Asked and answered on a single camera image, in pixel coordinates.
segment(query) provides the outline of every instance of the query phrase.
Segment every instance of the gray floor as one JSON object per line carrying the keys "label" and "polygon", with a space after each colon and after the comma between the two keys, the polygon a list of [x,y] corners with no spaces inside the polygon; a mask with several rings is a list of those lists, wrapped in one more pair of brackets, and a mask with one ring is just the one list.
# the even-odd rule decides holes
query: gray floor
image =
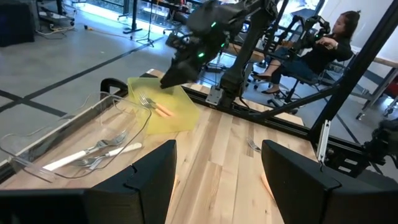
{"label": "gray floor", "polygon": [[[83,23],[115,34],[121,34],[123,27],[117,22],[80,13],[76,20],[77,29],[67,32],[67,37],[61,40],[48,40],[37,36],[34,43],[0,49],[0,90],[21,98],[29,98],[31,94],[38,93],[39,90],[45,89],[54,83],[61,82],[69,77],[75,77],[76,74],[81,74],[80,77],[74,80],[65,82],[45,93],[35,94],[35,97],[30,99],[44,107],[51,107],[58,111],[69,113],[74,108],[81,106],[89,94],[98,92],[100,90],[100,82],[104,78],[113,77],[126,81],[127,78],[138,77],[151,68],[161,71],[168,69],[174,51],[165,46],[166,38],[163,38],[157,41],[153,48],[145,47],[131,54],[123,55],[123,57],[95,70],[87,71],[118,55],[132,51],[140,47],[141,44],[130,41],[128,38],[84,30]],[[135,34],[135,37],[142,37],[145,34],[146,31],[140,31]],[[51,35],[48,38],[56,37],[61,37],[61,35]],[[152,39],[158,39],[162,35],[151,34],[151,37]],[[223,55],[221,61],[228,66],[233,63],[234,57]],[[215,80],[219,80],[221,75],[206,73],[204,77],[202,83],[210,86]],[[282,84],[291,87],[294,81],[291,78],[284,77]],[[266,104],[269,96],[260,93],[266,88],[267,85],[263,85],[258,90],[254,90],[252,86],[249,86],[244,97]],[[300,96],[307,96],[316,92],[315,88],[305,85],[299,85],[297,88],[297,93]],[[12,100],[0,97],[0,110],[9,103],[12,103]],[[303,119],[306,126],[310,127],[325,105],[325,100],[310,103],[301,108],[297,115]],[[348,99],[339,111],[339,116],[343,122],[338,118],[332,121],[331,135],[351,142],[354,141],[354,138],[360,143],[370,140],[371,132],[382,119],[381,113],[385,106],[386,103],[378,102],[375,107],[368,111],[367,116],[362,121],[358,121],[355,120],[355,116],[359,113],[362,105]],[[2,124],[0,126],[0,136],[8,133],[29,133],[58,119],[59,117],[54,114],[19,104],[0,113],[0,122]],[[354,137],[350,136],[345,125],[354,133]],[[3,159],[5,159],[5,155],[0,154],[0,161]],[[391,164],[391,161],[381,167],[381,169],[385,175],[398,180],[398,172]]]}

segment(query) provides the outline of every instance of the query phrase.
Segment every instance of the jeans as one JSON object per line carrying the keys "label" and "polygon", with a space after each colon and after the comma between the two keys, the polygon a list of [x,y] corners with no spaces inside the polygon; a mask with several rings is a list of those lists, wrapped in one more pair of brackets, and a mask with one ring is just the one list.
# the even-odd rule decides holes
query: jeans
{"label": "jeans", "polygon": [[[278,57],[285,57],[289,52],[289,49],[286,47],[281,47],[274,52],[274,54]],[[307,80],[313,80],[317,78],[317,74],[314,73],[311,68],[302,60],[300,57],[295,57],[293,60],[284,60],[281,62],[281,66],[274,71],[271,75],[271,83],[279,84],[280,79],[282,78],[282,74],[288,75],[290,73],[296,74],[296,76],[300,76]]]}

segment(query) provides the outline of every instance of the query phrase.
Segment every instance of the woman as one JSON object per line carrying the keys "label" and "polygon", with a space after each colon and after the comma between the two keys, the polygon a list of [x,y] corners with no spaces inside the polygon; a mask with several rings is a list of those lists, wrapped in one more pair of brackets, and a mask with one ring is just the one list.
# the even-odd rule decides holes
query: woman
{"label": "woman", "polygon": [[[292,61],[280,61],[274,59],[270,62],[267,70],[258,75],[256,79],[270,81],[273,85],[270,89],[262,91],[265,94],[280,92],[279,82],[283,73],[295,73],[305,79],[312,80],[324,71],[326,66],[337,60],[339,62],[352,57],[351,46],[349,45],[360,18],[359,11],[348,11],[342,13],[333,26],[332,34],[322,37],[312,48],[312,51],[303,57],[296,57]],[[283,57],[287,54],[288,48],[281,47],[274,53]]]}

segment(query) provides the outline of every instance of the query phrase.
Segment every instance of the black line on floor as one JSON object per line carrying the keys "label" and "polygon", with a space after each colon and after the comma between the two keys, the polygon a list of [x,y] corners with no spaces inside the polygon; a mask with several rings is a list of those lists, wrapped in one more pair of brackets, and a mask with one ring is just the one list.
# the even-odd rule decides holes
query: black line on floor
{"label": "black line on floor", "polygon": [[[158,38],[158,39],[155,39],[154,42],[157,42],[157,41],[159,41],[159,40],[161,40],[161,39],[163,39],[163,38],[164,38],[164,37],[160,37],[160,38]],[[107,60],[107,61],[105,61],[105,62],[103,62],[103,63],[100,63],[100,64],[98,64],[98,65],[95,65],[94,67],[91,67],[91,68],[86,69],[86,70],[84,70],[84,71],[82,71],[82,72],[79,72],[79,73],[77,73],[76,75],[72,75],[72,76],[70,76],[70,77],[68,77],[68,78],[66,78],[66,79],[64,79],[64,80],[61,80],[61,81],[59,81],[59,82],[57,82],[57,83],[54,83],[54,84],[49,85],[49,86],[46,86],[45,88],[43,88],[43,89],[41,89],[41,90],[37,90],[36,92],[31,93],[31,94],[25,96],[24,99],[31,100],[31,99],[33,99],[33,98],[35,98],[35,97],[38,97],[38,96],[40,96],[40,95],[42,95],[42,94],[44,94],[44,93],[46,93],[46,92],[48,92],[48,91],[50,91],[50,90],[53,90],[53,89],[55,89],[55,88],[57,88],[57,87],[60,87],[60,86],[66,84],[66,83],[68,83],[68,82],[70,82],[70,81],[73,81],[73,80],[77,79],[77,78],[80,78],[80,77],[82,77],[83,75],[87,75],[87,74],[89,74],[90,72],[93,72],[93,71],[95,71],[95,70],[97,70],[97,69],[99,69],[99,68],[102,68],[102,67],[105,66],[105,65],[109,65],[110,63],[112,63],[112,62],[114,62],[114,61],[116,61],[116,60],[119,60],[119,59],[121,59],[121,58],[124,58],[125,56],[128,56],[128,55],[130,55],[130,54],[132,54],[132,53],[134,53],[134,52],[137,52],[137,51],[139,51],[139,50],[142,50],[142,49],[144,49],[144,48],[146,48],[146,47],[148,47],[148,46],[150,46],[150,43],[144,44],[144,45],[139,46],[139,47],[137,47],[137,48],[135,48],[135,49],[129,50],[129,51],[126,52],[126,53],[123,53],[123,54],[121,54],[121,55],[118,55],[118,56],[116,56],[116,57],[114,57],[114,58],[111,58],[111,59],[109,59],[109,60]]]}
{"label": "black line on floor", "polygon": [[[157,41],[159,41],[159,40],[161,40],[163,38],[164,37],[160,37],[158,39],[155,39],[154,42],[157,42]],[[27,95],[25,97],[20,97],[20,96],[14,95],[12,93],[8,93],[6,91],[0,90],[0,96],[12,100],[12,102],[8,102],[5,105],[0,107],[0,113],[2,113],[5,110],[8,110],[8,109],[10,109],[10,108],[12,108],[14,106],[17,106],[19,104],[23,104],[23,105],[31,106],[31,107],[36,108],[38,110],[44,111],[46,113],[53,114],[55,116],[59,116],[59,117],[64,116],[64,115],[66,115],[66,112],[57,110],[57,109],[52,108],[50,106],[45,106],[45,105],[43,105],[41,103],[36,103],[34,101],[31,101],[31,99],[33,99],[35,97],[38,97],[38,96],[40,96],[40,95],[42,95],[42,94],[44,94],[44,93],[46,93],[48,91],[51,91],[51,90],[53,90],[53,89],[55,89],[57,87],[60,87],[60,86],[66,84],[66,83],[68,83],[70,81],[73,81],[73,80],[75,80],[77,78],[80,78],[83,75],[86,75],[86,74],[88,74],[90,72],[93,72],[93,71],[95,71],[95,70],[97,70],[97,69],[99,69],[99,68],[101,68],[101,67],[103,67],[105,65],[108,65],[108,64],[110,64],[110,63],[112,63],[112,62],[114,62],[116,60],[124,58],[124,57],[126,57],[126,56],[128,56],[128,55],[130,55],[130,54],[132,54],[134,52],[142,50],[142,49],[144,49],[144,48],[146,48],[148,46],[150,46],[150,43],[144,44],[144,45],[141,45],[141,46],[139,46],[139,47],[137,47],[135,49],[129,50],[126,53],[123,53],[123,54],[118,55],[118,56],[116,56],[114,58],[111,58],[111,59],[109,59],[109,60],[107,60],[107,61],[105,61],[103,63],[95,65],[94,67],[86,69],[86,70],[84,70],[84,71],[82,71],[80,73],[77,73],[76,75],[72,75],[72,76],[70,76],[70,77],[68,77],[68,78],[66,78],[64,80],[61,80],[61,81],[59,81],[57,83],[54,83],[54,84],[49,85],[49,86],[46,86],[45,88],[43,88],[41,90],[38,90],[38,91],[35,91],[34,93],[31,93],[31,94],[29,94],[29,95]]]}
{"label": "black line on floor", "polygon": [[22,104],[31,106],[33,108],[44,111],[46,113],[50,113],[50,114],[58,116],[58,117],[65,116],[67,114],[66,112],[63,112],[63,111],[57,110],[55,108],[52,108],[50,106],[45,106],[41,103],[36,103],[36,102],[30,101],[30,100],[24,100],[24,101],[22,101]]}
{"label": "black line on floor", "polygon": [[22,99],[22,97],[20,97],[20,96],[17,96],[17,95],[14,95],[12,93],[2,91],[2,90],[0,90],[0,96],[5,97],[10,100],[14,100],[14,101]]}
{"label": "black line on floor", "polygon": [[20,104],[20,101],[12,101],[0,107],[0,113]]}
{"label": "black line on floor", "polygon": [[40,103],[36,103],[36,102],[30,101],[28,99],[24,99],[24,98],[22,98],[20,96],[14,95],[12,93],[8,93],[8,92],[3,91],[3,90],[0,90],[0,96],[12,100],[12,102],[9,102],[9,103],[5,104],[4,106],[0,107],[0,113],[5,111],[5,110],[8,110],[8,109],[12,108],[13,106],[17,106],[19,104],[23,104],[23,105],[31,106],[31,107],[36,108],[38,110],[44,111],[46,113],[53,114],[55,116],[61,117],[61,116],[66,115],[66,113],[63,112],[63,111],[57,110],[57,109],[49,107],[49,106],[42,105]]}

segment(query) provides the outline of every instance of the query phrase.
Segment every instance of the cutlery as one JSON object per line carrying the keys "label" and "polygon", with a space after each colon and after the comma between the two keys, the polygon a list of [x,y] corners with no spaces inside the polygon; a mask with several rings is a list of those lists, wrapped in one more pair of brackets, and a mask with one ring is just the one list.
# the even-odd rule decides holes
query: cutlery
{"label": "cutlery", "polygon": [[78,159],[76,161],[73,161],[70,165],[82,166],[82,167],[90,167],[90,169],[95,169],[95,167],[104,158],[115,156],[122,150],[123,151],[121,153],[125,153],[125,152],[130,152],[130,151],[133,151],[133,150],[136,150],[136,149],[140,149],[140,148],[142,148],[142,144],[141,143],[134,143],[134,144],[131,144],[129,146],[126,146],[126,148],[124,148],[124,150],[123,150],[123,147],[120,147],[119,149],[115,149],[115,150],[109,151],[106,154],[103,154],[101,156],[96,156],[96,157],[87,158],[87,159]]}
{"label": "cutlery", "polygon": [[103,139],[100,140],[96,143],[95,146],[90,147],[88,149],[82,150],[80,152],[76,152],[70,156],[64,157],[60,160],[57,160],[55,162],[52,162],[46,166],[44,166],[44,169],[47,169],[49,171],[53,171],[55,169],[58,169],[59,167],[62,167],[64,165],[69,164],[70,162],[73,162],[77,159],[82,158],[83,156],[87,156],[93,152],[99,151],[100,149],[104,148],[104,147],[108,147],[108,146],[118,146],[120,145],[124,139],[127,136],[127,131],[123,131],[120,135],[116,136],[115,138],[113,138],[112,140],[107,140],[107,139]]}
{"label": "cutlery", "polygon": [[156,113],[159,114],[159,116],[163,117],[163,118],[168,118],[169,116],[167,114],[165,114],[163,111],[161,111],[160,109],[152,106],[148,101],[147,98],[144,97],[144,95],[142,95],[142,93],[139,93],[139,101],[141,102],[141,104],[143,106],[145,106],[146,108],[149,109],[155,109]]}
{"label": "cutlery", "polygon": [[258,147],[256,143],[254,143],[253,139],[250,136],[248,137],[248,143],[250,148],[252,148],[254,151],[261,152],[260,147]]}
{"label": "cutlery", "polygon": [[169,109],[167,109],[165,106],[161,105],[160,103],[156,103],[155,101],[153,101],[152,99],[150,99],[147,95],[145,95],[145,93],[141,93],[142,97],[144,99],[146,99],[148,101],[149,104],[153,104],[155,105],[155,107],[161,111],[163,111],[165,114],[169,115],[169,116],[174,116],[174,113],[169,111]]}

